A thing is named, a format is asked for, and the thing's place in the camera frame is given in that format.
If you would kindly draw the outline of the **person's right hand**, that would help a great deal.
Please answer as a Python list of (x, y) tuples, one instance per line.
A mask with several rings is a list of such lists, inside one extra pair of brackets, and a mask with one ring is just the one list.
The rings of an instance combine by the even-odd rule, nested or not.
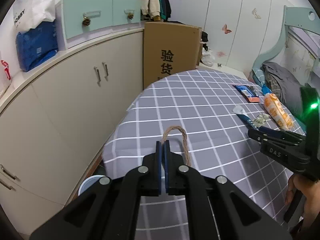
[(297, 190), (303, 192), (303, 177), (300, 174), (293, 174), (288, 180), (285, 205), (292, 202)]

